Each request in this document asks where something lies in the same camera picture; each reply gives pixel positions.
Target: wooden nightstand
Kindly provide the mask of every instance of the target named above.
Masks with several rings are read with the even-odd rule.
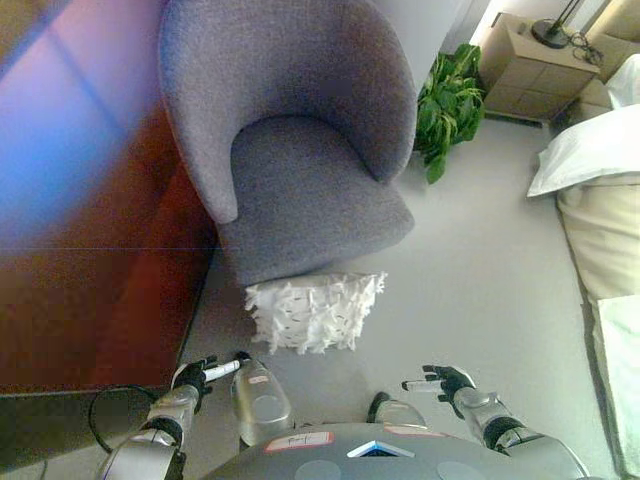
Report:
[[[500,14],[482,44],[480,78],[488,112],[549,121],[600,69],[575,58],[571,45],[554,50],[538,43],[531,35],[532,23]]]

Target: white fluffy pouf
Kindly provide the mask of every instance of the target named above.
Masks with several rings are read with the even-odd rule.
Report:
[[[246,289],[245,309],[252,311],[254,342],[323,353],[331,345],[355,350],[364,318],[376,294],[384,291],[387,274],[306,275],[273,280]]]

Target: black cable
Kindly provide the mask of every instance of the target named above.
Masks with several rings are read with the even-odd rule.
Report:
[[[573,45],[573,56],[578,60],[583,60],[591,65],[601,67],[604,62],[604,54],[595,48],[584,33],[576,32],[569,38],[571,45]]]
[[[132,385],[132,384],[130,384],[130,385],[111,385],[109,387],[103,388],[99,392],[96,392],[94,397],[91,399],[91,403],[89,404],[89,411],[87,412],[87,420],[89,422],[89,429],[91,429],[91,433],[93,433],[93,436],[96,439],[96,442],[98,442],[98,445],[100,445],[102,447],[102,449],[105,452],[107,452],[108,454],[113,452],[113,448],[111,448],[107,444],[107,442],[104,441],[104,439],[102,438],[102,436],[98,432],[98,428],[96,427],[96,420],[94,418],[94,407],[95,407],[95,404],[96,404],[96,400],[103,393],[112,392],[114,390],[123,390],[123,389],[125,389],[125,390],[137,390],[138,392],[144,393],[147,397],[149,397],[151,402],[155,402],[156,400],[158,400],[158,396],[155,393],[153,393],[151,390],[149,390],[149,389],[147,389],[145,387],[142,387],[140,385]]]

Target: white pillow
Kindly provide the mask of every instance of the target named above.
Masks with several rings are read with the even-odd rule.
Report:
[[[607,82],[613,108],[640,103],[640,53],[631,55]]]
[[[640,172],[640,105],[579,123],[539,155],[528,197],[554,192],[602,175]]]
[[[386,273],[378,275],[307,275],[253,285],[246,289],[246,310],[256,322],[254,342],[323,353],[330,345],[355,350],[364,317],[377,293],[384,290]]]

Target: potted plant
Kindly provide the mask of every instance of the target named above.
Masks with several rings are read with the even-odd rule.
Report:
[[[444,174],[451,146],[473,140],[484,117],[479,61],[480,47],[474,45],[462,44],[453,55],[439,53],[420,91],[414,150],[424,159],[430,184]]]

